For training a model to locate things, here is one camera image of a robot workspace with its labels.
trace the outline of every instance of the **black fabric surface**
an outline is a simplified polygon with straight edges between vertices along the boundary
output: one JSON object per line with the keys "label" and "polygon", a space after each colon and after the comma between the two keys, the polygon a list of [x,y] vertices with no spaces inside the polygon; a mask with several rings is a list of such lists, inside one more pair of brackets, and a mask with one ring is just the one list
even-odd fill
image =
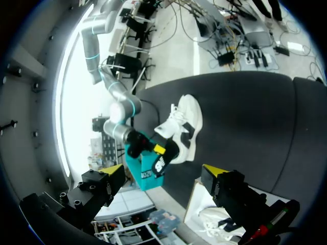
{"label": "black fabric surface", "polygon": [[294,79],[296,125],[285,168],[273,194],[300,202],[294,224],[311,210],[325,184],[327,170],[327,96],[323,84]]}
{"label": "black fabric surface", "polygon": [[[223,72],[164,83],[137,96],[152,102],[160,123],[183,94],[193,95],[203,114],[195,160],[168,166],[163,188],[186,208],[202,164],[238,170],[251,186],[270,192],[287,159],[295,123],[291,79],[267,72]],[[134,127],[149,136],[158,125],[155,109],[143,103]]]}

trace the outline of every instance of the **white shoebox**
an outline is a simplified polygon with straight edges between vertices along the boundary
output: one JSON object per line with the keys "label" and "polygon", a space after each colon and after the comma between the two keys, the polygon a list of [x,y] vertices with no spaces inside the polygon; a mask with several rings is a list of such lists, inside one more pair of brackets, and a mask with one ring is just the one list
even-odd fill
{"label": "white shoebox", "polygon": [[[278,196],[272,195],[270,193],[258,190],[249,186],[257,193],[265,193],[267,195],[267,202],[268,206],[271,206],[274,202],[278,199],[282,200],[283,202],[288,202],[288,199],[280,198]],[[216,207],[216,204],[213,201],[213,197],[209,194],[206,188],[201,183],[201,177],[195,180],[192,194],[186,209],[186,213],[184,216],[183,222],[198,236],[200,236],[203,240],[207,243],[212,245],[227,245],[227,244],[237,244],[235,242],[229,242],[224,240],[220,237],[209,237],[205,231],[205,228],[202,224],[201,219],[199,218],[199,212],[205,208],[209,207]]]}

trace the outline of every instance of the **person leg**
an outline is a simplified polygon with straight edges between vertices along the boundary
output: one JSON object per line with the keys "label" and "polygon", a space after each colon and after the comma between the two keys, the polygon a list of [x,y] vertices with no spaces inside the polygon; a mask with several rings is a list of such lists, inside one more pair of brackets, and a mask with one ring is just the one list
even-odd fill
{"label": "person leg", "polygon": [[265,16],[265,24],[268,28],[272,28],[272,18],[271,14],[267,10],[266,6],[262,2],[262,0],[253,0],[256,7],[259,9],[259,11]]}
{"label": "person leg", "polygon": [[277,23],[281,29],[288,32],[287,25],[283,22],[282,12],[278,0],[268,0],[268,2],[272,9],[272,16],[277,20]]}
{"label": "person leg", "polygon": [[281,12],[281,8],[279,6],[279,2],[278,0],[268,0],[271,9],[272,9],[272,16],[278,20],[278,21],[282,21],[282,12]]}
{"label": "person leg", "polygon": [[267,18],[271,18],[271,14],[261,0],[253,0],[253,2],[263,15],[265,15]]}

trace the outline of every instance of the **shoe lace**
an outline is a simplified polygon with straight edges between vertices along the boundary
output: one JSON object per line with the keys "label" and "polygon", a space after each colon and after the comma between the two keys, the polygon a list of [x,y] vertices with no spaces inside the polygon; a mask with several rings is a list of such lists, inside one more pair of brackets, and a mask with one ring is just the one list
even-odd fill
{"label": "shoe lace", "polygon": [[218,227],[216,224],[211,222],[205,222],[203,223],[205,227],[205,231],[209,237],[221,237],[225,240],[230,240],[232,238],[232,235],[226,235],[223,226]]}
{"label": "shoe lace", "polygon": [[171,111],[169,114],[169,119],[176,120],[180,123],[185,122],[184,113],[178,110],[178,107],[174,104],[171,105]]}

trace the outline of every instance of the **black curved surface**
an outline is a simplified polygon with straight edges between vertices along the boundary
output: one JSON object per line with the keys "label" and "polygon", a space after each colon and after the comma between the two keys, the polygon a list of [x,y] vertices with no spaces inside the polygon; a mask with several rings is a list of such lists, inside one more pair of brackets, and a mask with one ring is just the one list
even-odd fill
{"label": "black curved surface", "polygon": [[111,245],[62,219],[36,194],[24,198],[19,206],[42,244]]}
{"label": "black curved surface", "polygon": [[[298,224],[324,183],[327,159],[325,87],[311,80],[268,72],[200,75],[141,91],[164,122],[171,103],[192,94],[203,114],[194,162],[167,168],[163,188],[186,208],[201,165],[236,169],[251,186],[296,199]],[[157,116],[150,105],[135,117],[137,130],[153,134]]]}

